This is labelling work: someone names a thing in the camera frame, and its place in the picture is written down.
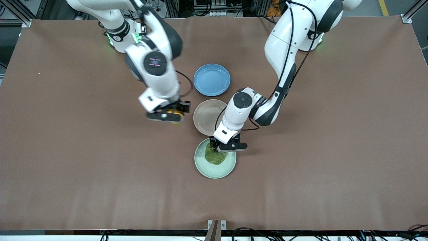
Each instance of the yellow tape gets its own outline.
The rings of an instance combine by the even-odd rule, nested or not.
[[[389,16],[388,9],[386,9],[385,1],[379,0],[380,9],[382,10],[382,14],[384,16]]]

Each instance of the brown table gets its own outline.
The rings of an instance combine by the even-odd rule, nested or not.
[[[225,66],[225,102],[247,86],[269,96],[272,24],[168,22],[184,41],[178,70]],[[249,148],[220,180],[194,165],[206,136],[193,112],[179,127],[147,120],[137,100],[143,84],[102,33],[97,21],[34,20],[22,30],[0,87],[1,229],[428,223],[428,69],[399,17],[343,18],[309,55],[275,124],[242,135]],[[186,98],[192,111],[206,99],[197,91]]]

